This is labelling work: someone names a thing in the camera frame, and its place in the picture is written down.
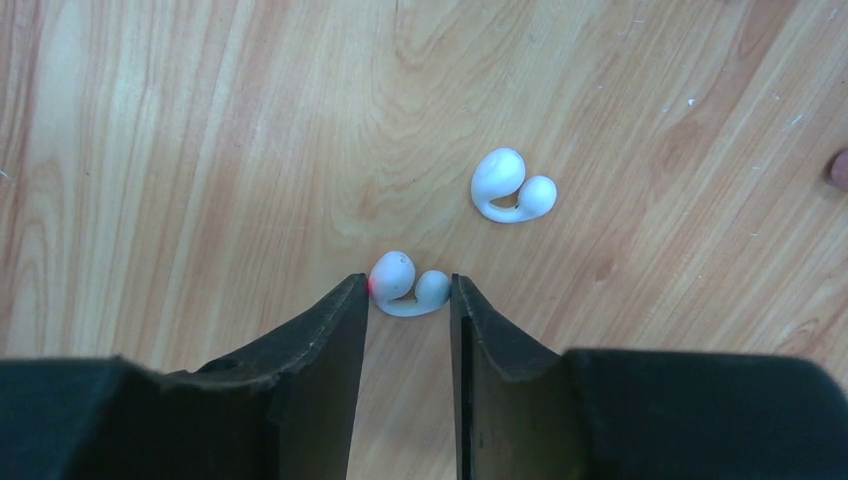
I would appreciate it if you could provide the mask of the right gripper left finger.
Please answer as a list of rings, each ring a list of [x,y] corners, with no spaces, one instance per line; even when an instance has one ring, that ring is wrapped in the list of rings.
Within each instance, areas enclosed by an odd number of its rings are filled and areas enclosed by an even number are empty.
[[[1,364],[5,479],[342,479],[366,278],[200,369],[119,356]]]

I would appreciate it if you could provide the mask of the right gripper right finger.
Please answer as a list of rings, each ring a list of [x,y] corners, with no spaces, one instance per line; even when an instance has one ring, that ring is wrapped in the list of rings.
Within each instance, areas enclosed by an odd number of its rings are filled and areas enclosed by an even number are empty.
[[[847,397],[794,357],[554,352],[466,276],[450,302],[461,479],[843,479]]]

